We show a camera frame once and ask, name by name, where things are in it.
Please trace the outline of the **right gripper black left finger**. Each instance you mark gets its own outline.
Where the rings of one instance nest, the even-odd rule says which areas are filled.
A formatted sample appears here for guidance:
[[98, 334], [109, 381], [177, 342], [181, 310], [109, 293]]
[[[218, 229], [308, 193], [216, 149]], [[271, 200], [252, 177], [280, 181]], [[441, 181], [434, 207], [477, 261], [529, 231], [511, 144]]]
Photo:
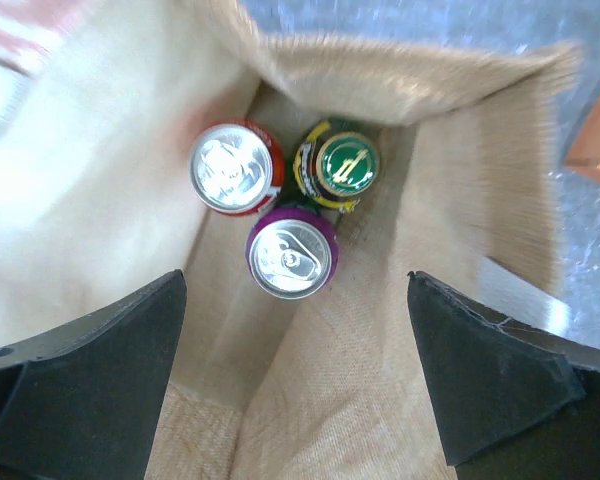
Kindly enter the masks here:
[[186, 296], [175, 270], [0, 347], [0, 479], [143, 478]]

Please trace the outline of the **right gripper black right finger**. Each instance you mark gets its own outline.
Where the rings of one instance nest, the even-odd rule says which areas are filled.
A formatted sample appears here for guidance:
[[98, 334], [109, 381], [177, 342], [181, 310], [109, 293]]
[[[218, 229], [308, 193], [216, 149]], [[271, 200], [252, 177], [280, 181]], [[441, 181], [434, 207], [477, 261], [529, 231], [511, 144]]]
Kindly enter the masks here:
[[461, 479], [600, 479], [600, 350], [423, 272], [408, 310], [446, 463]]

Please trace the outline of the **purple soda can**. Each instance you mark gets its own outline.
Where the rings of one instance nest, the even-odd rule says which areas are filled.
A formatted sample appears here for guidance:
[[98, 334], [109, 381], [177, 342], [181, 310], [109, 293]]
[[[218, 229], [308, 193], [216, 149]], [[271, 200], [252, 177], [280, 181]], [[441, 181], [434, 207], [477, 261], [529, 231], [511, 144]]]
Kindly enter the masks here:
[[256, 222], [247, 237], [245, 257], [264, 291], [284, 300], [303, 299], [322, 289], [336, 272], [336, 231], [313, 208], [280, 206]]

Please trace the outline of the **red cola can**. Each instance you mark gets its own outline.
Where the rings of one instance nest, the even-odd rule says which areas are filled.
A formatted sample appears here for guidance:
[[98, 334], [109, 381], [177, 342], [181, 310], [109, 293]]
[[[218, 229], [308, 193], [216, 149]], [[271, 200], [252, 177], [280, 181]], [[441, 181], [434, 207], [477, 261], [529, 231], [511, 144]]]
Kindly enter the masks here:
[[228, 216], [267, 210], [285, 183], [281, 145], [249, 119], [227, 120], [203, 130], [191, 151], [189, 171], [201, 201]]

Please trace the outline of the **green glass bottle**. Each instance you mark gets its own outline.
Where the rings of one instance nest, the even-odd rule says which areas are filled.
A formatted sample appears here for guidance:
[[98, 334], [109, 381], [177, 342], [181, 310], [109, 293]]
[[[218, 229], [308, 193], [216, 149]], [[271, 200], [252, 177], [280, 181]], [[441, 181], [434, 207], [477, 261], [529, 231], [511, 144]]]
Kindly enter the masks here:
[[301, 138], [292, 170], [305, 196], [323, 208], [349, 213], [376, 181], [381, 163], [376, 128], [330, 117]]

